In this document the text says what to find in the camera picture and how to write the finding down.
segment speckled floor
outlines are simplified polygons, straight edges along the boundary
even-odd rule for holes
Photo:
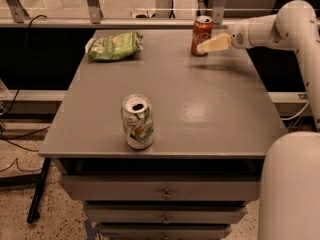
[[[119,9],[117,2],[125,1],[123,9]],[[134,3],[128,7],[128,0],[103,0],[102,8],[106,17],[128,17],[130,10],[126,8],[152,8],[155,0],[140,0],[144,3]],[[193,17],[194,11],[184,10],[186,6],[194,8],[197,0],[175,0],[176,17]],[[5,5],[1,0],[0,7]],[[58,0],[37,0],[33,2],[31,15],[37,14],[37,10],[43,12],[46,7],[48,15],[54,17],[61,6]],[[77,13],[87,12],[86,8],[79,7]],[[10,15],[6,9],[0,10],[0,14]],[[77,17],[78,14],[70,9],[59,11],[61,17]],[[16,140],[18,143],[29,149],[39,149],[40,140]],[[18,158],[18,165],[23,170],[36,170],[41,168],[43,159],[37,153],[22,150],[16,146],[0,140],[0,177],[29,174],[22,172],[14,164],[10,169],[2,171]],[[39,206],[40,219],[32,225],[27,223],[32,197],[34,195],[34,185],[14,188],[0,189],[0,239],[1,240],[41,240],[41,239],[103,239],[95,231],[95,224],[87,221],[82,212],[82,204],[79,201],[71,200],[58,184],[59,172],[54,165],[51,165],[46,180],[45,190]],[[237,225],[232,225],[233,231],[225,240],[256,240],[257,220],[259,202],[251,202],[248,214]]]
[[[29,149],[38,149],[39,140],[15,141]],[[41,168],[43,159],[37,153],[28,152],[6,142],[0,141],[0,170],[9,166],[16,158],[21,169]],[[28,174],[14,165],[0,172],[0,177]],[[48,173],[45,190],[39,206],[40,219],[33,224],[27,223],[27,216],[34,194],[34,185],[0,189],[0,239],[2,240],[94,240],[94,223],[86,222],[82,204],[74,201],[60,187],[59,172],[52,164]],[[256,240],[259,202],[247,206],[248,214],[236,225],[225,240]],[[85,222],[91,231],[86,230]]]

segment snack bag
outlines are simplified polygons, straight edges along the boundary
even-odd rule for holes
[[[94,60],[120,60],[142,51],[136,32],[123,33],[94,40],[88,55]]]

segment drawer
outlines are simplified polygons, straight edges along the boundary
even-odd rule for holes
[[[253,175],[64,175],[60,184],[83,201],[251,201],[259,196]]]
[[[231,229],[225,226],[208,225],[121,225],[99,224],[99,231],[109,238],[130,239],[220,239],[227,237]]]
[[[247,213],[243,207],[214,207],[194,203],[85,205],[91,221],[109,223],[235,224]]]

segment desk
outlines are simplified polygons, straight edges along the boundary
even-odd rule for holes
[[[195,57],[191,30],[139,33],[144,50],[131,58],[84,56],[39,154],[106,236],[223,238],[259,197],[264,156],[287,131],[245,50]],[[120,115],[133,93],[154,109],[154,143],[140,151]]]

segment red can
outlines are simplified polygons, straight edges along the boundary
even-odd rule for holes
[[[213,27],[212,18],[208,16],[198,17],[193,24],[191,53],[195,56],[205,56],[208,53],[199,53],[197,50],[198,44],[211,38]]]

